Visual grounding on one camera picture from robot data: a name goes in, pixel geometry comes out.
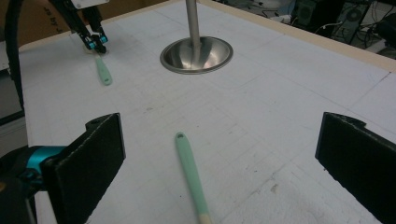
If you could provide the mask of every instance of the metal pole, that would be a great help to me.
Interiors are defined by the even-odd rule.
[[[189,19],[190,38],[195,53],[199,53],[201,41],[198,28],[198,13],[196,0],[186,0],[187,16]]]

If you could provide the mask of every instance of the table surface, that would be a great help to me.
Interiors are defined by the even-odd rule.
[[[89,120],[120,112],[126,160],[90,223],[198,223],[180,131],[214,223],[379,223],[314,155],[325,111],[396,142],[396,74],[210,4],[198,4],[200,34],[227,41],[234,56],[208,74],[160,63],[165,47],[189,35],[179,1],[104,25],[110,86],[76,35],[24,50],[29,145],[67,146]],[[46,192],[36,204],[38,223],[54,223]]]

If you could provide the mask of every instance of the teal handle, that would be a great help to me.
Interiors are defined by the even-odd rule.
[[[107,66],[102,61],[102,58],[99,55],[95,57],[95,60],[96,60],[96,66],[98,68],[99,78],[101,79],[102,83],[105,84],[106,86],[110,85],[113,82],[113,79],[111,78]]]
[[[198,215],[208,214],[205,195],[202,190],[194,156],[192,155],[189,140],[184,133],[176,134],[176,146]]]

